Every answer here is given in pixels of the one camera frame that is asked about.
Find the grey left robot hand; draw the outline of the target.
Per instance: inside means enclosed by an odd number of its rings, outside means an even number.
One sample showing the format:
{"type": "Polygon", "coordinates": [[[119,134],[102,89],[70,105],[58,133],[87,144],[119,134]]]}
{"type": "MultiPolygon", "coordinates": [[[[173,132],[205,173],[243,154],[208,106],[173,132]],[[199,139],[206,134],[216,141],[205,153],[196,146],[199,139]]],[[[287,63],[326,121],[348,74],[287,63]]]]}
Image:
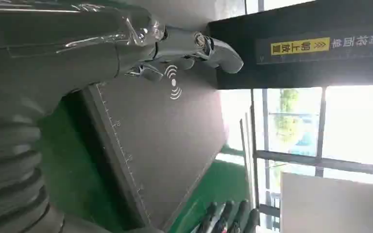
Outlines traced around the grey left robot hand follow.
{"type": "Polygon", "coordinates": [[[175,62],[235,74],[227,43],[118,1],[0,0],[0,128],[34,125],[66,94],[118,76],[159,80],[175,62]]]}

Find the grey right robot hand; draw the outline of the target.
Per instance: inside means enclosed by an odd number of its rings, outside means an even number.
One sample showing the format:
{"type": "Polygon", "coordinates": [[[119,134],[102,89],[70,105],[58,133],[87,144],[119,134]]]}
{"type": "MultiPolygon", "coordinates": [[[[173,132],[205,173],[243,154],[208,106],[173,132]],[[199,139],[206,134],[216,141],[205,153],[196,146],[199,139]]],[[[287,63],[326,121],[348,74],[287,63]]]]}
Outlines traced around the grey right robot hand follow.
{"type": "Polygon", "coordinates": [[[249,201],[242,200],[234,211],[235,203],[228,200],[220,205],[210,203],[192,233],[255,233],[259,210],[249,209],[249,201]]]}

